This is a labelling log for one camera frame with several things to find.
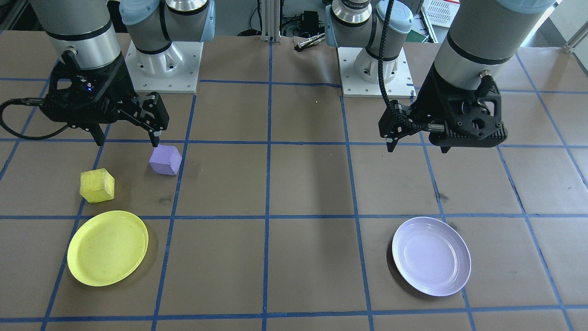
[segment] wall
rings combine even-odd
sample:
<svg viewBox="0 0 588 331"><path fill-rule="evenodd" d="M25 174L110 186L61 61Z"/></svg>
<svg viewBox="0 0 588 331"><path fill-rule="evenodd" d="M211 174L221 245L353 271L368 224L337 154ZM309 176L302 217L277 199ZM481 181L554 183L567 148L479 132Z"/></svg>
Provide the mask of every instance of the wall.
<svg viewBox="0 0 588 331"><path fill-rule="evenodd" d="M563 38L569 40L588 21L587 12L588 1L564 0L549 18ZM576 47L575 53L584 67L588 68L588 37Z"/></svg>

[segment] black cable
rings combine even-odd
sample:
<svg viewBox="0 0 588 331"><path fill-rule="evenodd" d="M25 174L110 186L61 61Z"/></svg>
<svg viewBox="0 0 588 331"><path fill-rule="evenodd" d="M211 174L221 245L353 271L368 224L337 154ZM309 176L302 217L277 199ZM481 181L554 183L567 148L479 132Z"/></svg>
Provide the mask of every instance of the black cable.
<svg viewBox="0 0 588 331"><path fill-rule="evenodd" d="M8 125L4 122L4 109L6 109L6 107L8 107L9 105L40 106L42 104L42 101L43 101L43 99L38 99L38 98L10 99L8 101L5 101L4 103L2 103L0 105L0 127L4 128L4 130L6 130L8 133L12 134L13 136L20 138L20 139L26 139L26 140L43 140L43 139L54 137L54 136L62 133L63 131L65 131L65 129L67 129L69 127L67 124L64 127L62 127L61 129L55 131L54 133L51 133L48 135L42 135L40 137L31 137L30 135L22 135L16 131L14 131L13 129L9 128Z"/></svg>
<svg viewBox="0 0 588 331"><path fill-rule="evenodd" d="M298 22L298 21L301 21L301 20L302 19L300 17L297 17L297 18L291 19L289 21L286 21L285 23L283 23L282 25L280 25L280 29L283 28L283 27L285 27L285 26L287 26L290 23Z"/></svg>
<svg viewBox="0 0 588 331"><path fill-rule="evenodd" d="M258 17L259 17L259 29L263 31L263 25L261 24L261 1L258 0Z"/></svg>
<svg viewBox="0 0 588 331"><path fill-rule="evenodd" d="M255 15L255 12L259 10L259 6L257 6L257 8L255 8L253 10L253 12L251 12L251 16L249 17L249 28L253 29L253 27L251 26L251 20L253 19L253 16Z"/></svg>
<svg viewBox="0 0 588 331"><path fill-rule="evenodd" d="M386 34L388 30L388 24L390 23L390 16L392 14L393 5L394 0L390 0L386 9L386 16L384 17L384 26L382 28L382 37L380 39L380 50L377 57L377 80L380 85L380 93L382 93L382 98L384 99L386 108L392 110L392 115L394 118L406 127L411 129L420 129L420 124L409 121L405 115L390 105L390 99L388 98L388 93L386 93L386 84L384 83L384 49L386 48Z"/></svg>

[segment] white basket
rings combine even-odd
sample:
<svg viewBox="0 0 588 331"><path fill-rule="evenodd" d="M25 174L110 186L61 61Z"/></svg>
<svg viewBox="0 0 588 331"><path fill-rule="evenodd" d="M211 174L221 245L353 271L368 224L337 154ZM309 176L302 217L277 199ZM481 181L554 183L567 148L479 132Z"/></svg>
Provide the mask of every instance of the white basket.
<svg viewBox="0 0 588 331"><path fill-rule="evenodd" d="M425 0L423 7L427 11L431 24L448 28L457 14L459 1Z"/></svg>

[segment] metal frame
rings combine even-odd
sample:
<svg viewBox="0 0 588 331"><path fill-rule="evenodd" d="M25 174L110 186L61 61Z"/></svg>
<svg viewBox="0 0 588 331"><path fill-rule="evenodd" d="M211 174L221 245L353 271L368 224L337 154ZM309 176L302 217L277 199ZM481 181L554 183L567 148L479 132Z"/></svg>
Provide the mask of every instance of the metal frame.
<svg viewBox="0 0 588 331"><path fill-rule="evenodd" d="M129 51L126 53L126 66L133 81L133 87L137 92L159 93L196 93L198 73L200 71L200 60L202 58L201 42L175 41L174 45L184 55L183 73L173 77L150 78L144 75L139 68L136 58L137 49L131 42Z"/></svg>
<svg viewBox="0 0 588 331"><path fill-rule="evenodd" d="M364 81L355 73L353 63L361 52L361 47L339 47L339 72L341 74L342 91L344 97L381 98L380 87ZM410 76L404 49L400 50L396 61L397 69L393 80L386 83L390 98L410 98L415 96L415 86Z"/></svg>
<svg viewBox="0 0 588 331"><path fill-rule="evenodd" d="M262 0L262 41L280 42L280 0Z"/></svg>
<svg viewBox="0 0 588 331"><path fill-rule="evenodd" d="M578 44L581 43L587 35L588 21L586 21L586 23L584 23L584 25L582 25L582 27L570 38L566 45L562 47L562 51L564 53L572 53L574 51L574 47L578 46Z"/></svg>

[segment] cube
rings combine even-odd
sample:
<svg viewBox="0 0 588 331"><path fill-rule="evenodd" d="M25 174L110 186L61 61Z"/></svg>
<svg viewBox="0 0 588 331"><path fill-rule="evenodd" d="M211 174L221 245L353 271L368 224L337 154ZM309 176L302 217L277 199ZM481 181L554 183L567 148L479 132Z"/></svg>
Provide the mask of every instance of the cube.
<svg viewBox="0 0 588 331"><path fill-rule="evenodd" d="M151 169L161 175L177 176L182 156L175 146L159 145L149 159Z"/></svg>
<svg viewBox="0 0 588 331"><path fill-rule="evenodd" d="M89 203L114 199L114 177L104 168L80 175L79 193Z"/></svg>

